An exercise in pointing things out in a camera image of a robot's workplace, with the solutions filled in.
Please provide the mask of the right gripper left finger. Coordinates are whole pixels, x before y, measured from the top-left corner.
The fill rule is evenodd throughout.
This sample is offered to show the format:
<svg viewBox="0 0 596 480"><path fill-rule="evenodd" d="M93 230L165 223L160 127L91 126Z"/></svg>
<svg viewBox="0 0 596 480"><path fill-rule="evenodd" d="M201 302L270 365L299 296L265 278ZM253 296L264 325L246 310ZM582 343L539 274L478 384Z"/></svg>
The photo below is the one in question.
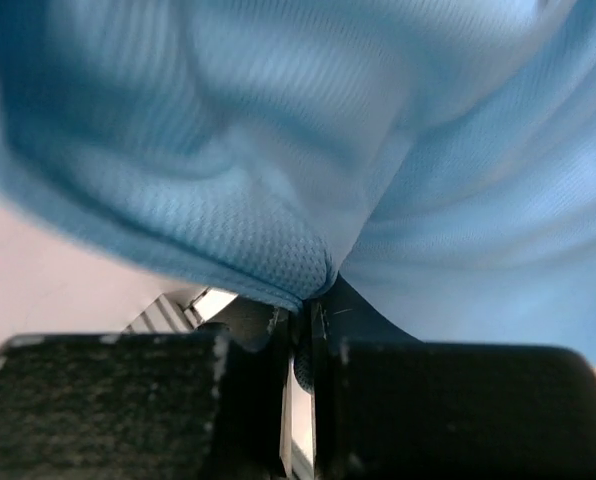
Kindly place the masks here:
<svg viewBox="0 0 596 480"><path fill-rule="evenodd" d="M0 479L285 479L289 317L260 340L19 335L0 346Z"/></svg>

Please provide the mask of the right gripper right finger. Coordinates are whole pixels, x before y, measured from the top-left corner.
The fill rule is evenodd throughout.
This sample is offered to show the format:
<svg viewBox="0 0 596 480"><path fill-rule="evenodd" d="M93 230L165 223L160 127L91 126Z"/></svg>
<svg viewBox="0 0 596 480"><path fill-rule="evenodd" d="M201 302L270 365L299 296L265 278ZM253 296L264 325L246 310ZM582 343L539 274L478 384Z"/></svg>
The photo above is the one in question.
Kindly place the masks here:
<svg viewBox="0 0 596 480"><path fill-rule="evenodd" d="M356 333L312 314L320 479L596 479L596 376L554 347Z"/></svg>

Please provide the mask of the light blue shorts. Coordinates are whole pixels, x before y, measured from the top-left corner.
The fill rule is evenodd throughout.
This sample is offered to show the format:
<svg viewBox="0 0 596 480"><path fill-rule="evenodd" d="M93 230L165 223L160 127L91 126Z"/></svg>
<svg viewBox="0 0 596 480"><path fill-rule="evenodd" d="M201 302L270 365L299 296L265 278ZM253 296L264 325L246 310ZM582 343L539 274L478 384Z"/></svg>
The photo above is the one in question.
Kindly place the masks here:
<svg viewBox="0 0 596 480"><path fill-rule="evenodd" d="M0 195L297 310L596 364L596 1L0 1Z"/></svg>

